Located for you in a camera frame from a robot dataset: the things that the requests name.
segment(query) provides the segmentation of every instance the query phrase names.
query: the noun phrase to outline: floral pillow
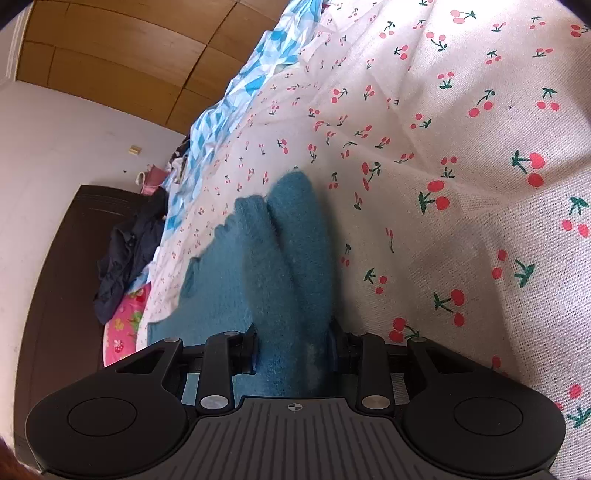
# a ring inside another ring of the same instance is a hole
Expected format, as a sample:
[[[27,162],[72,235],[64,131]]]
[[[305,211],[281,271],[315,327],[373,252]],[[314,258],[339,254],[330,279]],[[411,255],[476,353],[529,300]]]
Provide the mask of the floral pillow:
[[[125,295],[113,318],[105,325],[103,362],[106,367],[135,353],[139,321],[142,319],[151,288],[152,285],[148,283],[139,290]]]

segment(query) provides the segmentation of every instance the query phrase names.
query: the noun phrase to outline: metal bolt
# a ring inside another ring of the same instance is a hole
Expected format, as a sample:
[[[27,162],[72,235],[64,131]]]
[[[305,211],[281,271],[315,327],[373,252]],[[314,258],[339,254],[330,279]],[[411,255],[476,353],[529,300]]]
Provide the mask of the metal bolt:
[[[390,401],[382,395],[369,395],[361,401],[361,404],[370,410],[383,410],[390,406]]]
[[[208,410],[219,410],[228,405],[229,401],[222,395],[208,395],[207,397],[203,397],[199,403],[203,408]]]

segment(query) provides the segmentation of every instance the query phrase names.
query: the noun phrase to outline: dark wooden furniture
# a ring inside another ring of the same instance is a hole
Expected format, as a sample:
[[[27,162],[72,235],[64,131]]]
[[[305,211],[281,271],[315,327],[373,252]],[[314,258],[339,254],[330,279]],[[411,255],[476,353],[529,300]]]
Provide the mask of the dark wooden furniture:
[[[137,193],[83,185],[51,244],[31,300],[15,385],[15,450],[28,465],[37,466],[25,439],[29,411],[103,366],[103,326],[92,305],[99,285],[96,263],[107,252],[113,226],[145,200]]]

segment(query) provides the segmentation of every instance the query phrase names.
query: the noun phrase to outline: white wall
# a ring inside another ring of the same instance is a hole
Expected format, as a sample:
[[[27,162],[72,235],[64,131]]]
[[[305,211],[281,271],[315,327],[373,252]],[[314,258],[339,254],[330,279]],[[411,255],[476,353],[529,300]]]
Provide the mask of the white wall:
[[[137,172],[148,163],[163,166],[182,139],[65,93],[22,82],[0,87],[0,435],[7,442],[31,297],[78,186],[137,191]],[[137,157],[128,153],[132,144],[143,149]]]

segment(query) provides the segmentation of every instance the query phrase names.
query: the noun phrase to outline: black jacket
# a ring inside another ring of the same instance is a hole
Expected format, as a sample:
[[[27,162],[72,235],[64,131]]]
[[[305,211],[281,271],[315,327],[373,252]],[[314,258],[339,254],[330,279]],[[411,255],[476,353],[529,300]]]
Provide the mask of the black jacket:
[[[100,287],[95,315],[104,325],[119,306],[129,285],[154,258],[164,231],[166,190],[158,188],[132,218],[111,231],[109,252],[99,261]]]

